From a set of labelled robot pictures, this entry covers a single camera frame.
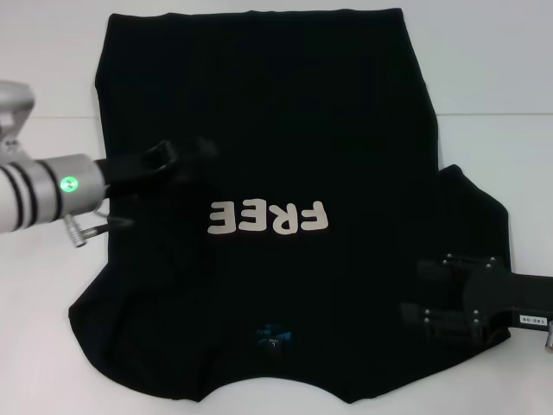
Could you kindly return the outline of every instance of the black stripe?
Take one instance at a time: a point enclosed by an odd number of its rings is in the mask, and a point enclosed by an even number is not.
[[[17,186],[16,179],[14,179],[14,176],[10,173],[10,171],[6,169],[4,166],[0,166],[0,170],[6,175],[6,177],[8,177],[8,180],[11,183],[11,187],[14,189],[14,193],[16,194],[17,224],[16,224],[16,227],[14,227],[13,229],[14,231],[16,231],[23,224],[23,201],[21,198],[21,192],[19,191],[19,186]]]
[[[36,223],[36,218],[38,217],[38,205],[36,203],[35,188],[33,187],[33,183],[31,182],[29,175],[19,164],[17,164],[16,162],[12,162],[10,163],[10,166],[19,171],[19,174],[23,178],[23,181],[29,188],[29,197],[31,199],[31,220],[27,227],[32,227]]]
[[[61,209],[63,208],[63,199],[61,198],[61,191],[60,186],[58,186],[58,179],[55,178],[54,171],[46,164],[44,160],[37,160],[37,163],[39,163],[48,173],[50,176],[50,179],[52,180],[52,184],[54,185],[55,190],[55,215],[52,219],[52,222],[55,220],[58,220],[61,217]]]

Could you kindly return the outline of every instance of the green led light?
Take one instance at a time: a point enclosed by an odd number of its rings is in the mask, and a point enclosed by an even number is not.
[[[60,188],[66,193],[71,193],[77,190],[79,187],[79,181],[73,176],[64,177],[61,179]]]

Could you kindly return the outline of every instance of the white surface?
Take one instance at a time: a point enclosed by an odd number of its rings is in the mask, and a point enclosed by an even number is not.
[[[549,1],[3,0],[0,79],[28,82],[38,106],[22,132],[33,156],[103,151],[93,76],[112,12],[404,8],[439,117],[442,164],[458,163],[511,214],[515,270],[553,275],[553,36]],[[84,217],[84,226],[99,220]],[[74,250],[58,222],[0,235],[0,413],[550,414],[553,356],[544,333],[512,339],[464,364],[381,398],[347,405],[312,386],[248,380],[200,404],[126,389],[84,358],[67,307],[105,262],[105,238]]]

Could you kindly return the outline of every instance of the black t-shirt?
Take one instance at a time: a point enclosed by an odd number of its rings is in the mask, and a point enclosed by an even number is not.
[[[479,352],[406,337],[400,314],[417,260],[508,258],[503,207],[438,172],[401,10],[114,15],[96,87],[108,159],[219,149],[192,183],[111,201],[136,225],[70,309],[103,374],[173,399],[272,376],[354,402]]]

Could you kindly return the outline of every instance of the white backdrop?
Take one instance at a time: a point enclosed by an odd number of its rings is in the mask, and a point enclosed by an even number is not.
[[[2,0],[0,79],[37,96],[21,135],[32,156],[103,155],[92,83],[111,13],[404,9],[441,133],[459,164],[511,214],[514,269],[553,276],[553,3],[547,0]],[[85,226],[99,222],[90,215]],[[347,405],[316,387],[247,380],[201,403],[157,399],[98,373],[67,307],[105,263],[106,238],[74,250],[61,223],[0,235],[0,413],[550,414],[544,333],[512,339],[446,372]]]

